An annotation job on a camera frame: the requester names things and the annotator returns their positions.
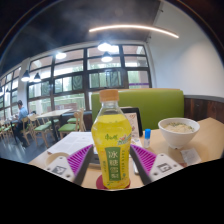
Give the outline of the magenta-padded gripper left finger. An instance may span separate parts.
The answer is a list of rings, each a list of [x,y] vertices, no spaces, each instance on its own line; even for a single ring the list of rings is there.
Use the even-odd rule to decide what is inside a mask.
[[[45,170],[65,180],[81,185],[93,156],[93,145],[88,145],[68,157],[58,156]]]

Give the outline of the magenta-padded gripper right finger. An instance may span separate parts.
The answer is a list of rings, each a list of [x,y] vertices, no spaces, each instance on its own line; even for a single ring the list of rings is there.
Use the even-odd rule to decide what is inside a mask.
[[[132,186],[145,186],[183,169],[165,153],[156,155],[137,145],[130,145],[130,155],[138,171],[131,175]]]

